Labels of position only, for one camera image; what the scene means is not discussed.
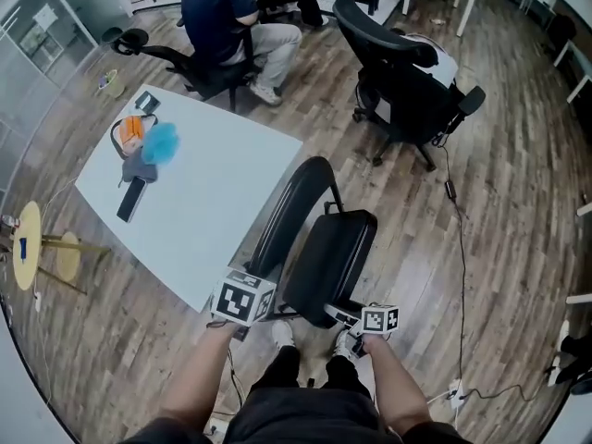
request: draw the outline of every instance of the floor plank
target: floor plank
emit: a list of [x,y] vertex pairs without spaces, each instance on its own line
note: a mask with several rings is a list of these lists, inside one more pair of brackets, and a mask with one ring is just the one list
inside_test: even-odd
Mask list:
[[[433,38],[458,61],[459,87],[468,91],[479,84],[487,93],[484,106],[447,146],[467,254],[465,387],[487,394],[521,383],[530,396],[543,382],[564,316],[572,317],[574,328],[586,326],[585,309],[568,309],[564,299],[586,290],[590,278],[589,221],[574,213],[580,193],[592,189],[592,156],[566,104],[569,90],[541,51],[541,30],[506,0],[477,0],[464,36],[457,38],[462,10],[444,0],[412,0],[409,16],[397,12],[388,24]],[[175,26],[178,15],[146,12],[135,21],[150,32],[151,43],[189,52],[184,30]],[[383,166],[372,167],[369,157],[382,136],[351,118],[360,65],[335,26],[305,33],[284,90],[286,102],[268,108],[240,90],[239,112],[302,140],[303,155],[326,156],[346,206],[377,215],[378,234],[354,298],[401,307],[401,330],[389,341],[425,394],[436,396],[458,375],[461,323],[459,223],[444,190],[444,154],[431,150],[439,170],[426,173],[414,148],[397,145]],[[29,199],[45,205],[74,179],[141,83],[185,93],[165,66],[106,49],[97,55],[68,84],[35,135],[7,210],[18,212]],[[99,75],[109,68],[117,68],[127,85],[118,100],[97,90]],[[227,108],[228,98],[212,103]],[[264,221],[265,213],[239,258],[248,257]],[[154,415],[168,378],[208,317],[133,258],[75,189],[59,194],[44,225],[56,234],[74,230],[111,246],[113,254],[100,263],[83,255],[76,281],[88,296],[40,277],[38,314],[31,290],[18,290],[8,272],[1,291],[12,307],[18,343],[75,435],[84,444],[115,441]],[[51,253],[43,255],[44,266],[53,260]],[[336,331],[315,330],[300,320],[294,326],[305,350],[301,380],[322,382]],[[243,344],[232,346],[245,388],[274,354],[268,329],[258,325]],[[367,378],[367,361],[360,368]],[[473,397],[460,413],[461,433],[479,444],[534,443],[565,391],[543,387],[528,404],[515,391],[494,401]],[[237,409],[228,370],[218,401],[220,411]],[[453,420],[446,402],[436,401],[431,410],[437,419]]]

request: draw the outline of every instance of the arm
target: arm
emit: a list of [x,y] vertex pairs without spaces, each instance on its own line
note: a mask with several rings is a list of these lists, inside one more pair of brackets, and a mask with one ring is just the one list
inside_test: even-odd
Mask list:
[[364,335],[364,350],[372,358],[376,402],[387,426],[403,436],[422,423],[431,423],[426,397],[381,336]]
[[190,359],[166,391],[160,416],[176,419],[203,432],[216,404],[220,378],[235,324],[207,328]]

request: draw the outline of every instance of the blue fluffy object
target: blue fluffy object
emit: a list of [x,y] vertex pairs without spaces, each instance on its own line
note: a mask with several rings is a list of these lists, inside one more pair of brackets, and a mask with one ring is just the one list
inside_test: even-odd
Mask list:
[[146,165],[168,163],[179,148],[179,136],[172,123],[158,123],[144,135],[142,161]]

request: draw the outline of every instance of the small bottle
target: small bottle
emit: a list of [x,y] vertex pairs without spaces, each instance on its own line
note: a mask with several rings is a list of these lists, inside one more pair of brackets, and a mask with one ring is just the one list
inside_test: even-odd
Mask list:
[[9,216],[7,214],[2,214],[0,216],[0,222],[2,222],[5,226],[10,228],[19,228],[20,227],[20,219],[15,218],[13,216]]

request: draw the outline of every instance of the black office chair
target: black office chair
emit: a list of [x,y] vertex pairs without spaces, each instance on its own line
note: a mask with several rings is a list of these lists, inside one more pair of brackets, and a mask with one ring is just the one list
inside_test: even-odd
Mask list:
[[119,34],[117,31],[111,30],[108,37],[105,34],[103,39],[111,45],[113,51],[125,56],[142,53],[165,59],[173,64],[171,68],[166,68],[166,70],[182,76],[187,81],[185,88],[189,92],[199,93],[203,100],[211,99],[228,89],[232,112],[236,112],[237,88],[245,85],[257,70],[253,64],[253,42],[251,29],[248,27],[237,29],[243,40],[246,59],[232,66],[202,64],[196,57],[184,55],[168,46],[147,46],[149,36],[144,30],[133,28],[119,31]]
[[[373,157],[382,164],[382,154],[394,142],[414,144],[432,171],[436,165],[425,148],[452,134],[463,120],[483,104],[485,93],[474,87],[467,95],[453,83],[442,85],[420,68],[438,63],[438,53],[428,43],[401,37],[374,22],[353,0],[337,0],[333,6],[339,28],[358,56],[363,68],[358,73],[353,113],[356,122],[366,117],[376,123],[388,138]],[[390,120],[376,113],[383,99],[390,105]]]
[[[257,243],[247,273],[279,284],[292,244],[306,217],[327,189],[335,202],[325,203],[325,214],[314,222],[295,260],[283,292],[284,304],[267,319],[301,315],[317,327],[330,328],[336,321],[325,313],[325,304],[357,311],[350,301],[376,235],[376,217],[365,210],[345,211],[329,162],[309,158],[290,178]],[[330,214],[331,205],[338,212]],[[295,313],[286,313],[288,307]]]

